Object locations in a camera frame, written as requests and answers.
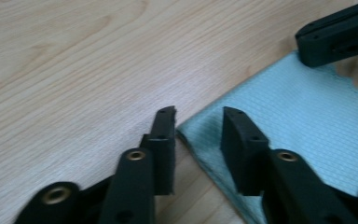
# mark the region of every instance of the blue towel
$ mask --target blue towel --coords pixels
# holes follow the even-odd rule
[[[358,195],[358,89],[332,65],[308,68],[290,53],[178,128],[243,218],[265,223],[261,198],[236,192],[220,152],[223,106],[247,113],[271,148],[299,153],[326,184]]]

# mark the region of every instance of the wooden table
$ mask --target wooden table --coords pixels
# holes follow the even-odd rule
[[[158,109],[182,123],[354,2],[0,1],[0,224],[50,183],[111,175]],[[358,58],[339,69],[358,85]],[[175,187],[158,223],[243,222],[180,142]]]

